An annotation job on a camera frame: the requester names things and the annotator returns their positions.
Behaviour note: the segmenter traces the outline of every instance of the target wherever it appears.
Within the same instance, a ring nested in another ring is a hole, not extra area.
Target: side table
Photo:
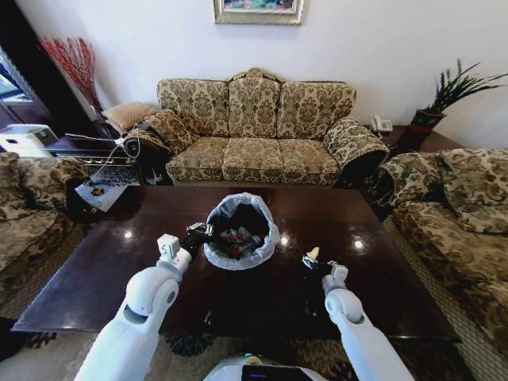
[[[95,169],[99,169],[104,163],[106,163],[107,167],[132,167],[141,185],[152,185],[150,176],[147,176],[136,159],[128,157],[123,149],[117,148],[113,156],[108,159],[114,147],[115,144],[109,141],[61,137],[55,143],[48,145],[44,150],[50,152],[55,157],[76,159],[88,167],[96,167]]]
[[[384,135],[381,139],[384,144],[389,148],[397,142],[399,137],[404,133],[405,125],[394,125],[394,130]],[[462,148],[462,146],[455,141],[444,137],[440,133],[432,132],[423,142],[418,149],[419,152],[438,152],[446,149]]]

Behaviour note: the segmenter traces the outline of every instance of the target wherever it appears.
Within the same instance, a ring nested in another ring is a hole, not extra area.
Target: cable
[[[101,165],[101,167],[92,176],[90,176],[90,179],[86,183],[83,184],[85,187],[87,187],[88,184],[90,184],[90,182],[94,179],[94,177],[97,174],[99,174],[106,167],[106,165],[108,164],[108,161],[110,161],[111,157],[113,156],[115,151],[118,149],[118,147],[121,147],[121,149],[124,150],[125,154],[128,157],[130,157],[131,159],[137,159],[139,157],[139,155],[140,155],[140,152],[141,152],[141,142],[140,142],[140,133],[139,133],[139,131],[136,131],[136,136],[137,136],[137,154],[136,155],[131,155],[127,151],[127,149],[124,146],[125,138],[123,138],[123,137],[121,137],[119,139],[102,139],[100,137],[87,137],[85,135],[76,135],[75,133],[66,133],[65,135],[68,136],[68,137],[78,137],[80,139],[88,139],[88,140],[114,141],[114,143],[116,144],[116,146],[110,152],[110,155],[107,157],[107,159]]]
[[[114,139],[104,139],[101,137],[87,137],[85,135],[77,135],[75,133],[66,133],[65,136],[66,137],[73,137],[75,139],[77,138],[77,139],[88,139],[88,140],[114,141]]]
[[[115,148],[113,148],[113,151],[111,151],[111,153],[108,156],[108,158],[106,159],[106,161],[101,165],[101,167],[92,176],[90,176],[90,180],[88,180],[86,183],[83,184],[85,187],[87,187],[88,184],[90,184],[91,181],[94,179],[94,177],[105,168],[105,166],[108,164],[108,161],[110,161],[111,156],[113,156],[114,152],[117,150],[118,147],[120,147],[120,145],[117,145]]]

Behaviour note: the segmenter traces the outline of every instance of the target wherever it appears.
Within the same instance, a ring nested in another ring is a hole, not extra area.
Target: floral sofa
[[[347,83],[283,82],[251,69],[228,82],[164,79],[157,96],[162,111],[149,112],[125,146],[158,183],[352,187],[389,152],[349,117],[356,91]]]
[[[495,367],[508,377],[508,149],[396,156],[366,196],[494,345]]]
[[[17,318],[38,291],[34,284],[52,275],[43,270],[61,264],[51,263],[60,246],[86,230],[87,206],[74,192],[86,177],[72,160],[0,154],[0,317]]]

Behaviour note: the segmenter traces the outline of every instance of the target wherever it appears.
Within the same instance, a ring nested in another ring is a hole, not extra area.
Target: gold frame
[[[301,25],[304,0],[294,0],[293,9],[227,10],[224,0],[214,0],[216,24],[279,24]]]

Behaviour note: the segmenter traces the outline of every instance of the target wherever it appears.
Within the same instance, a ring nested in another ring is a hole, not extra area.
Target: trash bag
[[[205,256],[212,265],[225,270],[247,270],[262,264],[271,257],[275,251],[275,245],[279,242],[279,228],[273,222],[270,210],[260,196],[250,193],[231,194],[226,196],[208,216],[206,223],[213,224],[219,217],[234,217],[239,205],[250,205],[262,215],[268,225],[268,234],[264,237],[264,243],[248,255],[240,259],[230,258],[215,244],[205,244],[203,250]]]

